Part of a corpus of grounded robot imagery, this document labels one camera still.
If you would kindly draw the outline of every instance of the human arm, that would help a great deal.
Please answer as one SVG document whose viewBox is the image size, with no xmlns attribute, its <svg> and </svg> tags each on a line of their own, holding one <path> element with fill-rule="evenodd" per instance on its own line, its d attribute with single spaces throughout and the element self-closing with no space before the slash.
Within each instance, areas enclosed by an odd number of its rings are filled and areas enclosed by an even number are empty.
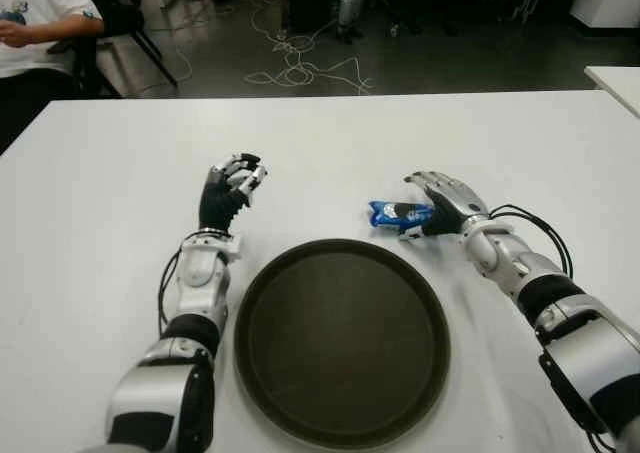
<svg viewBox="0 0 640 453">
<path fill-rule="evenodd" d="M 13 48 L 79 36 L 99 36 L 103 32 L 102 20 L 83 15 L 71 15 L 42 25 L 21 25 L 12 21 L 0 21 L 0 42 Z"/>
</svg>

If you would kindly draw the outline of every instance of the human hand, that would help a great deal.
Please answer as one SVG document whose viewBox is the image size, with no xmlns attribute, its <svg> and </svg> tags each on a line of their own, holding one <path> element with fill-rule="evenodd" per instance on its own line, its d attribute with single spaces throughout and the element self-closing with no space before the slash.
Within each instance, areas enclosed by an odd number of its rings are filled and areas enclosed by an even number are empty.
<svg viewBox="0 0 640 453">
<path fill-rule="evenodd" d="M 0 43 L 22 48 L 33 43 L 31 28 L 13 21 L 0 20 Z"/>
</svg>

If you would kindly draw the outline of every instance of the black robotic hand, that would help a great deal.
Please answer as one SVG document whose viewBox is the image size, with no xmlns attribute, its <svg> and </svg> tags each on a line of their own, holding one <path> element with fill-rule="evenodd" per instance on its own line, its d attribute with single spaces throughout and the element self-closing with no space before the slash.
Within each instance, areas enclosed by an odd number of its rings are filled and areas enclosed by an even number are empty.
<svg viewBox="0 0 640 453">
<path fill-rule="evenodd" d="M 200 228 L 228 231 L 233 217 L 243 206 L 250 206 L 251 193 L 267 175 L 259 163 L 259 157 L 241 153 L 211 168 L 200 200 Z"/>
<path fill-rule="evenodd" d="M 406 231 L 411 238 L 460 233 L 472 217 L 488 218 L 489 212 L 480 197 L 465 183 L 442 173 L 418 171 L 404 181 L 415 183 L 433 202 L 434 212 L 422 226 Z"/>
</svg>

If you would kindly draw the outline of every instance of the person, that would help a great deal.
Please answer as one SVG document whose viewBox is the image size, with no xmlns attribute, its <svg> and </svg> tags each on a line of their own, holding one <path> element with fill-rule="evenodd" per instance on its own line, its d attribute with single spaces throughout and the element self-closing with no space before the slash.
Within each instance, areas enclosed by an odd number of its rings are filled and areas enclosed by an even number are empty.
<svg viewBox="0 0 640 453">
<path fill-rule="evenodd" d="M 103 32 L 91 0 L 0 0 L 0 155 L 49 101 L 73 98 L 73 53 L 47 50 Z"/>
</svg>

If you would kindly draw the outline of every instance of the chair leg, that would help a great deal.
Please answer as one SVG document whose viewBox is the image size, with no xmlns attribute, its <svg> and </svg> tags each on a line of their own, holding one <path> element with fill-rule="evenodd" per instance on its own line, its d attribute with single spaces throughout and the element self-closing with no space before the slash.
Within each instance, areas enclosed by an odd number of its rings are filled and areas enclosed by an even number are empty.
<svg viewBox="0 0 640 453">
<path fill-rule="evenodd" d="M 178 86 L 178 82 L 173 77 L 173 75 L 169 73 L 169 70 L 165 68 L 165 66 L 162 64 L 160 59 L 156 55 L 154 55 L 153 51 L 149 48 L 149 46 L 147 46 L 147 44 L 142 40 L 142 38 L 138 36 L 138 33 L 137 32 L 132 33 L 131 36 L 136 41 L 136 43 L 138 43 L 138 46 L 142 48 L 142 51 L 144 51 L 147 54 L 147 56 L 151 59 L 151 61 L 153 61 L 153 63 L 158 67 L 158 69 L 162 72 L 162 74 L 169 81 L 169 83 L 171 83 L 174 87 Z"/>
<path fill-rule="evenodd" d="M 162 59 L 162 52 L 156 46 L 156 44 L 153 42 L 153 40 L 151 40 L 151 38 L 149 38 L 147 36 L 147 34 L 142 30 L 138 31 L 137 34 L 140 36 L 140 38 L 142 38 L 142 40 L 144 40 L 144 42 L 149 46 L 149 48 L 151 48 L 153 50 L 153 52 L 156 54 L 156 56 L 158 58 Z"/>
<path fill-rule="evenodd" d="M 96 75 L 96 77 L 98 78 L 98 80 L 100 81 L 100 83 L 102 84 L 102 86 L 104 86 L 109 93 L 111 94 L 111 96 L 117 100 L 121 100 L 122 99 L 122 95 L 120 94 L 120 92 L 118 90 L 116 90 L 115 86 L 113 86 L 111 84 L 111 82 L 107 79 L 106 76 L 104 76 L 102 74 L 102 72 L 100 70 L 98 70 L 96 68 L 94 74 Z"/>
</svg>

